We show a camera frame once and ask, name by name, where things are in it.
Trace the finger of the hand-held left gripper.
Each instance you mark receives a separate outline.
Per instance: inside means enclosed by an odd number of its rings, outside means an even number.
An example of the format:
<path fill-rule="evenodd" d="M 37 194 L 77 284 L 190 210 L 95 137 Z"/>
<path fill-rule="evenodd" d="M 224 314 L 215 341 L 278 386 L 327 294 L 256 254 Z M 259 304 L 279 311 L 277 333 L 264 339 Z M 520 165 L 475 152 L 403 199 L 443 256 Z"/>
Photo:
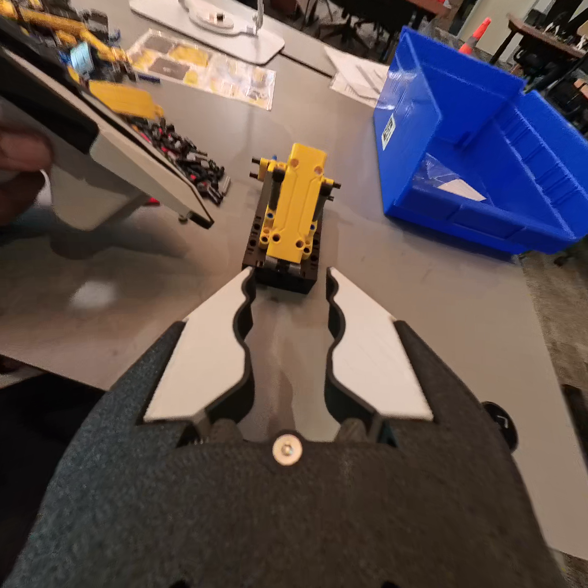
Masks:
<path fill-rule="evenodd" d="M 50 184 L 59 220 L 75 229 L 92 231 L 130 214 L 153 197 L 180 218 L 204 229 L 212 227 L 214 220 L 196 189 L 153 147 L 116 129 L 114 118 L 96 100 L 85 102 L 65 89 L 53 92 L 97 129 L 86 152 L 52 134 Z"/>

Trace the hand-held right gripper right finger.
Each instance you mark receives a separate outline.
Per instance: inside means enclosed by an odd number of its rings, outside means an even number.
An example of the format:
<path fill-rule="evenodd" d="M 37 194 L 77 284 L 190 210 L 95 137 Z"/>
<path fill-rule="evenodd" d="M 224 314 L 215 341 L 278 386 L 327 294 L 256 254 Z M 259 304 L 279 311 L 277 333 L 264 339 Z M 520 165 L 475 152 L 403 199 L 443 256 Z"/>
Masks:
<path fill-rule="evenodd" d="M 326 270 L 326 300 L 325 404 L 334 420 L 355 419 L 375 439 L 392 420 L 432 423 L 401 322 L 334 267 Z"/>

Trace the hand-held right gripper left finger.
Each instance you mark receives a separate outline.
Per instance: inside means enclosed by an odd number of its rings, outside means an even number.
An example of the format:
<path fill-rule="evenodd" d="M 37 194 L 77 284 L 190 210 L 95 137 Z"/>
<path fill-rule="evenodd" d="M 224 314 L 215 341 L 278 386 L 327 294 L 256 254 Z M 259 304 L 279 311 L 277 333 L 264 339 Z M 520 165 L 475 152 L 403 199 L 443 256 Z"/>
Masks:
<path fill-rule="evenodd" d="M 245 418 L 254 405 L 245 338 L 255 297 L 254 270 L 246 268 L 187 315 L 145 423 L 189 422 L 202 437 L 220 420 L 238 424 Z"/>

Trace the person's left hand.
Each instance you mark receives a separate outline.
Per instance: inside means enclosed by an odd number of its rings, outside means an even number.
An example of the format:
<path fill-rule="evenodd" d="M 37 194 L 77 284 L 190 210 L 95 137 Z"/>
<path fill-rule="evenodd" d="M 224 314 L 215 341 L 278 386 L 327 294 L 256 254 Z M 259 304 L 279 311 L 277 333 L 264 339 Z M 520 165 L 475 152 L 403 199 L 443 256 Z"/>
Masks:
<path fill-rule="evenodd" d="M 45 186 L 44 172 L 53 164 L 45 136 L 15 126 L 1 127 L 1 171 L 12 175 L 1 182 L 1 226 L 11 224 L 35 202 Z"/>

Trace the pile of small brick parts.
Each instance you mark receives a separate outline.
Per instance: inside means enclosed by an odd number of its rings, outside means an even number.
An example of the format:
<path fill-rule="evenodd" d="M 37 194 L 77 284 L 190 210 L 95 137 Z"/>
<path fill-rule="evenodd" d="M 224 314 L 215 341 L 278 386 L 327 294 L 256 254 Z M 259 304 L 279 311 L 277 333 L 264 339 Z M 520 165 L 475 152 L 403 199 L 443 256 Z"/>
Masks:
<path fill-rule="evenodd" d="M 120 34 L 111 32 L 106 13 L 78 11 L 69 1 L 1 1 L 1 18 L 15 21 L 27 35 L 55 47 L 74 84 L 91 96 L 92 80 L 125 85 L 125 80 L 149 79 L 134 70 L 120 47 Z M 186 177 L 199 196 L 220 205 L 230 186 L 224 167 L 179 135 L 165 117 L 151 121 L 115 115 Z"/>

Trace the yellow curved panel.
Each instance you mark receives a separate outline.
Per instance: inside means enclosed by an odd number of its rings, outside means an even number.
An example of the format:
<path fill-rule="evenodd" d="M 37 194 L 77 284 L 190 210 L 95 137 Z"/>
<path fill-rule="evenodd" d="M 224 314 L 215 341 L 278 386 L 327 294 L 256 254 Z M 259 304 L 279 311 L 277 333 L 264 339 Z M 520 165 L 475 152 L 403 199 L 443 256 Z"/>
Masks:
<path fill-rule="evenodd" d="M 148 91 L 107 81 L 92 80 L 89 92 L 115 113 L 155 121 L 165 116 Z"/>

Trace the illustrated instruction sheet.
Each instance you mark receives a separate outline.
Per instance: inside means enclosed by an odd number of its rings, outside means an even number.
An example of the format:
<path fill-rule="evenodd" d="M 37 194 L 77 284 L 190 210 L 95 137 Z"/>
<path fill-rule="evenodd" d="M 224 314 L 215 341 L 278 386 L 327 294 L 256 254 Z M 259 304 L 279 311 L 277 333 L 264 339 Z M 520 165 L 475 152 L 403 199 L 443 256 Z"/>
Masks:
<path fill-rule="evenodd" d="M 137 73 L 157 77 L 264 111 L 273 106 L 276 72 L 154 29 L 127 51 Z"/>

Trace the round black desk grommet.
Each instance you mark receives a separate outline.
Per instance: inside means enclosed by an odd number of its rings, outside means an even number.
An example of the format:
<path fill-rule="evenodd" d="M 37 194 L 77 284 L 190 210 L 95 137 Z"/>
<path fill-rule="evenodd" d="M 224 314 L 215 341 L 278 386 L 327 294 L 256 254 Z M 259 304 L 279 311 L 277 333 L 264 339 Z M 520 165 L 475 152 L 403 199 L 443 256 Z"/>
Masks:
<path fill-rule="evenodd" d="M 492 401 L 483 401 L 481 405 L 498 427 L 509 451 L 513 453 L 518 448 L 518 430 L 514 420 L 504 408 Z"/>

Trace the white monitor stand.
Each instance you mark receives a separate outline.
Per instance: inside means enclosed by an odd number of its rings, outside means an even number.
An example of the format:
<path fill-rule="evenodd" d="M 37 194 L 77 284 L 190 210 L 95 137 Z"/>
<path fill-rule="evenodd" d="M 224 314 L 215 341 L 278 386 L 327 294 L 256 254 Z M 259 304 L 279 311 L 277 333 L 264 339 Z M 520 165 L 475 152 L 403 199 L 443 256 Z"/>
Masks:
<path fill-rule="evenodd" d="M 283 49 L 282 37 L 263 27 L 264 2 L 248 13 L 220 1 L 130 1 L 133 12 L 210 48 L 253 65 L 265 65 Z"/>

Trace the clear plastic bag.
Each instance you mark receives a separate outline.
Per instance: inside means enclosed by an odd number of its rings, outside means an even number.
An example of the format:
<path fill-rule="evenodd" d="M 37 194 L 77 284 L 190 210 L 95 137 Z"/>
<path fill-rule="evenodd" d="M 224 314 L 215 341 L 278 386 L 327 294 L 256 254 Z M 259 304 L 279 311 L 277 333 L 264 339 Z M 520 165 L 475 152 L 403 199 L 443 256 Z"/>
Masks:
<path fill-rule="evenodd" d="M 475 202 L 486 201 L 486 196 L 475 190 L 457 173 L 433 155 L 426 153 L 413 176 L 414 185 L 434 187 Z"/>

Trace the white paper sheets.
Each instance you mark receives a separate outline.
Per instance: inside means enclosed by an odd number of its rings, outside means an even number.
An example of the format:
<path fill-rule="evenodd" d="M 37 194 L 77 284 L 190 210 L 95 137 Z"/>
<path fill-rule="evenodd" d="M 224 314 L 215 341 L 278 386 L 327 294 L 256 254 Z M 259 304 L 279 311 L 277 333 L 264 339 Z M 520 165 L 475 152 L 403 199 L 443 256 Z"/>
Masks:
<path fill-rule="evenodd" d="M 386 82 L 389 66 L 342 52 L 329 45 L 325 47 L 325 53 L 335 69 L 330 88 L 374 107 Z"/>

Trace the blue storage bin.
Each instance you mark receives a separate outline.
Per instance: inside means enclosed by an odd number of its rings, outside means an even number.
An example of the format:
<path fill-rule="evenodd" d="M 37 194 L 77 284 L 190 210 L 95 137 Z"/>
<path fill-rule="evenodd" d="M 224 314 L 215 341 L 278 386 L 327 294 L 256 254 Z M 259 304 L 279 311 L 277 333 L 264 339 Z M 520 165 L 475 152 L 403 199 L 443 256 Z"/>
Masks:
<path fill-rule="evenodd" d="M 404 27 L 373 111 L 383 212 L 508 254 L 587 236 L 587 141 L 522 79 Z M 487 200 L 413 184 L 426 153 Z"/>

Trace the orange traffic cone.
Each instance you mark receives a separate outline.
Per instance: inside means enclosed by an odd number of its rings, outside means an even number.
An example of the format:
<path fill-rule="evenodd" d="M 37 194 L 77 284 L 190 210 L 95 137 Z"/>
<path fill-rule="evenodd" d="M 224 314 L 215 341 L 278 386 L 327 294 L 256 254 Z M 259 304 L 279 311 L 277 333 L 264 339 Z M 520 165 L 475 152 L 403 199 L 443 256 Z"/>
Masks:
<path fill-rule="evenodd" d="M 465 55 L 472 55 L 474 48 L 477 46 L 481 37 L 485 34 L 491 22 L 491 18 L 485 18 L 481 25 L 478 26 L 478 28 L 468 38 L 468 40 L 459 48 L 459 53 Z"/>

